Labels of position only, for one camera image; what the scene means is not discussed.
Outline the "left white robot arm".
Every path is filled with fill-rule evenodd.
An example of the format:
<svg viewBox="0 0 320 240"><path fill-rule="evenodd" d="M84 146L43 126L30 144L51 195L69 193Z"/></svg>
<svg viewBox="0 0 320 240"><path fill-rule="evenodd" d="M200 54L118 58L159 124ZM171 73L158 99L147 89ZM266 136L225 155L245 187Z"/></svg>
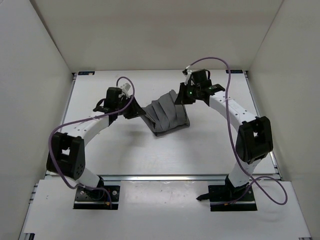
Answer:
<svg viewBox="0 0 320 240"><path fill-rule="evenodd" d="M141 117L146 112L129 94L128 83L120 87L109 87L106 97L99 100L89 116L89 121L82 120L70 132L55 132L50 140L52 156L48 155L46 169L75 181L87 188L93 199L104 195L103 179L86 167L86 145L101 131L111 126L119 116L126 119Z"/></svg>

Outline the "grey pleated skirt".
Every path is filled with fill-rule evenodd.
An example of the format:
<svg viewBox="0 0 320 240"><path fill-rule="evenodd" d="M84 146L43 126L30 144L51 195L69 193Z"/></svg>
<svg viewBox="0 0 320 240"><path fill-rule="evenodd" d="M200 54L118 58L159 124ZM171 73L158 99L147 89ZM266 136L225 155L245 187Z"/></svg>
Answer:
<svg viewBox="0 0 320 240"><path fill-rule="evenodd" d="M175 105L177 97L178 94L172 89L142 108L145 115L141 119L155 136L190 126L186 107Z"/></svg>

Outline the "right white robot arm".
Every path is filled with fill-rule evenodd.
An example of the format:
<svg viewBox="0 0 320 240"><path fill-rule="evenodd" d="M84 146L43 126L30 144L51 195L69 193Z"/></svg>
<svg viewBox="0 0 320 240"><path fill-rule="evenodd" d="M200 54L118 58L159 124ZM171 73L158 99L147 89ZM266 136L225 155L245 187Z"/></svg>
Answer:
<svg viewBox="0 0 320 240"><path fill-rule="evenodd" d="M226 94L220 84L212 84L210 71L207 69L187 70L182 72L186 79L180 83L175 105L191 105L197 100L203 101L220 113L237 131L234 141L237 163L228 174L224 195L229 200L236 200L242 195L242 189L248 184L256 166L273 150L271 122L265 117L258 117L240 106Z"/></svg>

